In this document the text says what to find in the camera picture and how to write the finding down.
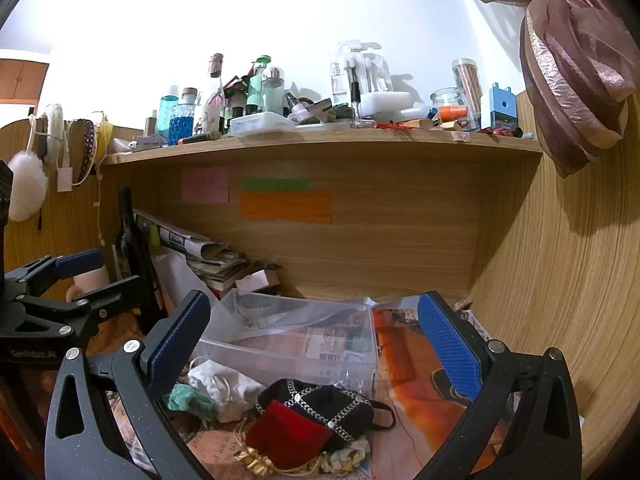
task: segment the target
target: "fluffy white pom-pom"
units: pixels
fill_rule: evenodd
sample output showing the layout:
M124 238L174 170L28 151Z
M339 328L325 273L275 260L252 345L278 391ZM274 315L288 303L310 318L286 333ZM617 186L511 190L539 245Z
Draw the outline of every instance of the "fluffy white pom-pom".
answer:
M8 166L14 172L9 218L22 222L42 207L48 178L42 170L42 161L33 152L17 153Z

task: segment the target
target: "pink sheer curtain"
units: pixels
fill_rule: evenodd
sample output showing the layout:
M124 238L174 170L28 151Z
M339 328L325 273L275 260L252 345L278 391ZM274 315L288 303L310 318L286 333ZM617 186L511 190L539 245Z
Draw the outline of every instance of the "pink sheer curtain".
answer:
M623 136L640 51L606 0L482 0L527 6L520 60L543 149L565 177Z

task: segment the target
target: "teal cloth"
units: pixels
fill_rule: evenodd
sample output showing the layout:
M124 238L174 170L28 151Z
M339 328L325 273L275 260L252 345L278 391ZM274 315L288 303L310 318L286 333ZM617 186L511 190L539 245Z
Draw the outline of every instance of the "teal cloth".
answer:
M172 412L193 413L207 430L215 430L218 425L218 407L209 396L188 384L175 383L171 393L162 396L162 403Z

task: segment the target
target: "dark glass bottle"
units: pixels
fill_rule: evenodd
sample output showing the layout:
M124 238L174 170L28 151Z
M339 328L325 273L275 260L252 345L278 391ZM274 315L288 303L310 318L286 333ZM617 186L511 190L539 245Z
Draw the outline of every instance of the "dark glass bottle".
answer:
M122 224L116 237L118 264L123 278L138 275L142 279L142 300L133 309L133 314L138 320L140 330L146 335L158 320L167 317L167 313L162 303L158 275L151 261L148 244L133 217L130 187L121 187L118 190L118 202Z

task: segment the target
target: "cabinet door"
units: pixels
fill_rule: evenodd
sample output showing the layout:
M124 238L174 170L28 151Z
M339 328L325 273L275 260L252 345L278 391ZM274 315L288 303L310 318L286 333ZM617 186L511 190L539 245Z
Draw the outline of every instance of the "cabinet door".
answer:
M46 63L25 61L15 88L14 99L39 100L47 68L49 65Z
M0 59L0 99L13 99L24 61Z

